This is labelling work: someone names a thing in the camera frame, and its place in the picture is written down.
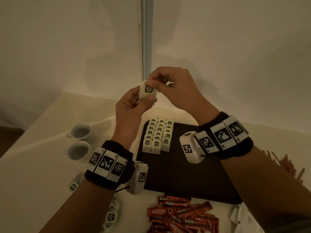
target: mug handle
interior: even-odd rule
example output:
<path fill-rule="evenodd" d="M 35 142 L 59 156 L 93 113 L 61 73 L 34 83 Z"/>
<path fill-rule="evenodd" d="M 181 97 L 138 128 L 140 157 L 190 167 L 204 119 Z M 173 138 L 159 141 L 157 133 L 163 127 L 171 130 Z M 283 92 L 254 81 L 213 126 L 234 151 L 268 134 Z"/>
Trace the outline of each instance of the mug handle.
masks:
<path fill-rule="evenodd" d="M 72 135 L 70 134 L 70 132 L 66 133 L 66 137 L 73 138 Z"/>

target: wrist strap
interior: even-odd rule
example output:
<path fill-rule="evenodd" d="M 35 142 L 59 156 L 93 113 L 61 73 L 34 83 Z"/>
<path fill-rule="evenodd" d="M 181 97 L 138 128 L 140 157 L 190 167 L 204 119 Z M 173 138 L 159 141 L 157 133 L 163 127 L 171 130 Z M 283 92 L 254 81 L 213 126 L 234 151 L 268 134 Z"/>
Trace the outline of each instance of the wrist strap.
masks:
<path fill-rule="evenodd" d="M 133 153 L 115 141 L 98 147 L 86 168 L 85 178 L 99 186 L 115 190 L 128 182 L 135 172 Z"/>
<path fill-rule="evenodd" d="M 219 159 L 244 156 L 254 145 L 239 121 L 224 112 L 199 129 L 201 132 L 194 135 L 196 141 L 206 155 L 212 154 Z"/>

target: mccoy teas label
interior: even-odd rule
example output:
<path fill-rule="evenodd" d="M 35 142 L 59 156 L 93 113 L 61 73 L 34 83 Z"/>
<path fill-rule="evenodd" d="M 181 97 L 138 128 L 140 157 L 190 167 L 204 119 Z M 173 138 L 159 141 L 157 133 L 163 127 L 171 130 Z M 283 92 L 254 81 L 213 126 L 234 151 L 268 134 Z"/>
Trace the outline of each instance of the mccoy teas label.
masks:
<path fill-rule="evenodd" d="M 146 87 L 145 87 L 145 92 L 146 92 L 146 93 L 152 93 L 152 92 L 153 92 L 153 88 L 151 88 L 151 87 L 149 87 L 149 86 L 146 85 Z"/>

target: cup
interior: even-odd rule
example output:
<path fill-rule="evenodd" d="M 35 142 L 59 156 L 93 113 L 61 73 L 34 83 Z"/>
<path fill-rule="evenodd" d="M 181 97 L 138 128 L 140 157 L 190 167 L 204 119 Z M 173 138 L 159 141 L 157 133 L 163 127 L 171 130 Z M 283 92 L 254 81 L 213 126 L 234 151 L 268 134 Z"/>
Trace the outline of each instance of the cup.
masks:
<path fill-rule="evenodd" d="M 78 163 L 86 163 L 91 158 L 93 152 L 86 141 L 77 141 L 65 150 L 63 154 L 66 154 L 71 160 L 78 161 Z"/>
<path fill-rule="evenodd" d="M 91 137 L 92 128 L 86 123 L 78 123 L 74 125 L 66 137 L 75 138 L 77 140 L 88 140 Z"/>

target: hand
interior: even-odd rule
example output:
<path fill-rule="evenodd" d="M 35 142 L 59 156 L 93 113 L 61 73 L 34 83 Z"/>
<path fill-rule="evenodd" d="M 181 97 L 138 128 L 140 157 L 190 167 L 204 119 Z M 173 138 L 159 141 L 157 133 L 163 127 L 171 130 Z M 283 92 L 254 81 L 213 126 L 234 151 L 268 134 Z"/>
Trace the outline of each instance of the hand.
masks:
<path fill-rule="evenodd" d="M 116 104 L 116 127 L 111 138 L 127 150 L 137 137 L 142 114 L 152 108 L 154 95 L 138 102 L 139 88 L 130 89 Z"/>
<path fill-rule="evenodd" d="M 197 88 L 189 70 L 158 67 L 146 83 L 163 93 L 177 108 L 191 114 L 199 125 L 212 121 L 219 110 L 209 103 Z"/>

